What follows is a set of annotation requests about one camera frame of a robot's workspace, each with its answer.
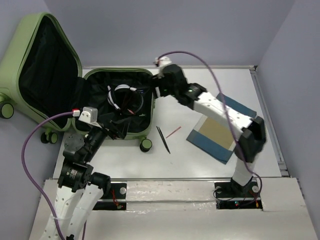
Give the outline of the pink thin stick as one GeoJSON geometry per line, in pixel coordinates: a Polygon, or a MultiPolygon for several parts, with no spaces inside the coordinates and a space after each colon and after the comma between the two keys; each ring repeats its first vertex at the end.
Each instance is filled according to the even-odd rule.
{"type": "Polygon", "coordinates": [[[169,138],[170,136],[172,136],[174,133],[176,133],[178,130],[180,130],[182,127],[181,126],[179,126],[179,127],[177,127],[175,130],[173,130],[169,135],[167,135],[165,138],[167,139],[167,138],[169,138]]]}

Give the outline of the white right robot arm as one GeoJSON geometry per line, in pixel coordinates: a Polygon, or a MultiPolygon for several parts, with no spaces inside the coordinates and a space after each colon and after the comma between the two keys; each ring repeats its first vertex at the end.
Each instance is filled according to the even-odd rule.
{"type": "Polygon", "coordinates": [[[180,66],[173,63],[156,65],[158,73],[151,85],[158,97],[173,96],[178,103],[209,117],[228,127],[235,143],[237,156],[234,173],[230,179],[230,190],[235,196],[242,196],[249,189],[254,175],[257,155],[266,143],[264,119],[244,115],[226,105],[225,97],[214,97],[198,83],[189,83],[180,66]]]}

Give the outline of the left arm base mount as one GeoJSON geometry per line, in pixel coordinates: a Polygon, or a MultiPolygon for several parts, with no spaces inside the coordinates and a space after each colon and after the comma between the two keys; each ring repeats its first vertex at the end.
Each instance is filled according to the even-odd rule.
{"type": "Polygon", "coordinates": [[[97,201],[93,207],[94,211],[125,211],[127,209],[127,183],[111,182],[108,193],[97,201]]]}

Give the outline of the green hard-shell suitcase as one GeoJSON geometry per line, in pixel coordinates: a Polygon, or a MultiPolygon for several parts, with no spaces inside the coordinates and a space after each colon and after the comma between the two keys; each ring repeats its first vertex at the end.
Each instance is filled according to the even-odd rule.
{"type": "Polygon", "coordinates": [[[78,54],[58,20],[39,12],[21,18],[0,63],[0,116],[19,110],[40,123],[73,109],[93,107],[100,118],[130,118],[124,140],[152,148],[155,97],[152,73],[137,67],[98,67],[83,73],[78,54]]]}

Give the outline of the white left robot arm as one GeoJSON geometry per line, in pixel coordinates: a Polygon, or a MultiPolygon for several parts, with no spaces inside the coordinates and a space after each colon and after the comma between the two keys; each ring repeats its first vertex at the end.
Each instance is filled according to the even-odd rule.
{"type": "Polygon", "coordinates": [[[64,162],[57,181],[51,215],[40,237],[42,240],[77,240],[85,233],[92,210],[106,207],[124,211],[118,202],[116,185],[103,173],[94,172],[89,163],[107,137],[119,138],[116,129],[94,124],[87,135],[70,136],[64,144],[64,162]]]}

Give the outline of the black chopstick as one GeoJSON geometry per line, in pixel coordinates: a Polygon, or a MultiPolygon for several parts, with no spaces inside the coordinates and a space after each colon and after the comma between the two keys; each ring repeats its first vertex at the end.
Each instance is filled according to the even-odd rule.
{"type": "Polygon", "coordinates": [[[159,135],[160,135],[160,138],[161,138],[161,140],[162,140],[162,143],[163,143],[165,149],[166,149],[167,152],[169,153],[169,152],[170,152],[169,147],[168,147],[168,145],[167,145],[167,143],[166,143],[166,140],[165,140],[165,138],[164,138],[164,136],[163,136],[163,134],[162,134],[162,131],[161,131],[160,127],[156,126],[156,129],[157,129],[157,131],[158,131],[158,133],[159,133],[159,135]]]}
{"type": "Polygon", "coordinates": [[[163,133],[162,133],[162,131],[161,131],[161,129],[160,129],[159,126],[157,126],[157,130],[158,130],[158,132],[159,132],[159,134],[160,134],[161,140],[162,140],[162,142],[163,142],[163,144],[164,144],[167,152],[168,152],[169,154],[171,154],[171,151],[170,151],[170,149],[169,149],[169,146],[168,146],[168,144],[167,144],[167,142],[166,142],[166,140],[165,140],[165,137],[164,137],[164,135],[163,135],[163,133]]]}

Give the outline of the blue and tan cloth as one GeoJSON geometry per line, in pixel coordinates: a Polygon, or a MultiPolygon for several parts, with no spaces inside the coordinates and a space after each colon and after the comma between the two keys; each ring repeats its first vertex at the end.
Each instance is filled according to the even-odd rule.
{"type": "Polygon", "coordinates": [[[205,115],[186,140],[224,165],[233,155],[232,147],[235,146],[230,129],[205,115]]]}

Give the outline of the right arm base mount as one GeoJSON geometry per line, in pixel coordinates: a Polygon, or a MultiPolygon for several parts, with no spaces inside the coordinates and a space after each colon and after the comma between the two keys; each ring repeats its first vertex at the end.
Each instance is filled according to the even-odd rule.
{"type": "Polygon", "coordinates": [[[218,210],[244,210],[244,209],[263,209],[261,198],[258,194],[257,182],[251,182],[248,190],[235,193],[231,189],[231,183],[226,181],[214,184],[213,197],[216,200],[218,210]]]}

